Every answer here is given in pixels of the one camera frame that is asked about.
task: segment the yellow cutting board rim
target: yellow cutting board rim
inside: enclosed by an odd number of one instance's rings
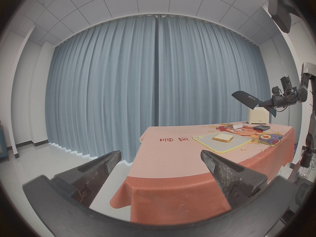
[[[223,133],[223,132],[213,133],[212,135],[216,136],[217,134],[220,134],[220,133]],[[200,144],[202,144],[203,146],[205,146],[206,148],[212,150],[213,152],[215,152],[215,153],[217,153],[217,154],[224,154],[224,153],[227,153],[227,152],[232,151],[232,150],[234,150],[234,149],[236,149],[236,148],[239,148],[239,147],[241,147],[241,146],[243,146],[243,145],[245,145],[245,144],[247,144],[248,142],[251,141],[251,138],[249,138],[248,141],[246,141],[245,143],[243,143],[243,144],[241,144],[241,145],[238,145],[238,146],[236,146],[236,147],[234,147],[234,148],[228,149],[228,150],[226,150],[226,151],[217,151],[217,150],[215,150],[215,149],[213,149],[213,148],[210,148],[209,146],[205,145],[204,143],[202,143],[201,141],[199,141],[199,140],[196,138],[196,137],[203,137],[203,136],[205,136],[205,135],[197,135],[197,136],[193,136],[192,138],[193,138],[195,141],[199,142]]]

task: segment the white floor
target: white floor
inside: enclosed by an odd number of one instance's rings
[[[26,222],[40,236],[53,236],[33,211],[24,195],[22,185],[39,175],[45,175],[51,179],[55,174],[84,164],[92,158],[50,144],[37,147],[27,145],[18,148],[18,152],[19,158],[15,159],[13,152],[9,151],[9,161],[0,163],[0,181]],[[130,220],[130,206],[114,209],[109,204],[112,196],[124,182],[130,167],[131,164],[125,161],[117,164],[92,202],[91,209],[114,218]]]

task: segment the cartoon character print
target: cartoon character print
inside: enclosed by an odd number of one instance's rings
[[[266,133],[261,130],[256,130],[252,126],[243,125],[242,128],[234,129],[232,124],[221,124],[222,126],[216,127],[218,131],[221,132],[230,132],[233,134],[248,136],[251,137],[251,141],[249,143],[255,144],[265,144],[268,146],[275,147],[276,144],[280,143],[280,141],[284,138],[284,136],[277,133]]]

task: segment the cutting board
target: cutting board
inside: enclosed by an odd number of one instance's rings
[[[213,140],[213,137],[218,135],[219,133],[233,135],[234,138],[228,143]],[[218,154],[227,153],[251,141],[250,137],[240,136],[237,134],[232,134],[230,132],[216,132],[216,133],[206,134],[206,135],[197,135],[197,136],[193,136],[193,139]]]

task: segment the robotic arm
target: robotic arm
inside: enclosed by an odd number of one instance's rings
[[[294,105],[297,102],[305,102],[307,100],[307,89],[309,80],[312,85],[313,94],[313,112],[311,114],[308,134],[306,137],[306,149],[304,150],[300,166],[308,168],[312,159],[312,154],[316,149],[316,65],[304,62],[302,65],[301,84],[300,88],[292,87],[291,80],[288,76],[281,78],[281,83],[284,93],[282,94],[279,87],[272,88],[272,97],[270,100],[264,101],[259,106],[268,106],[272,108],[287,108],[289,105]]]

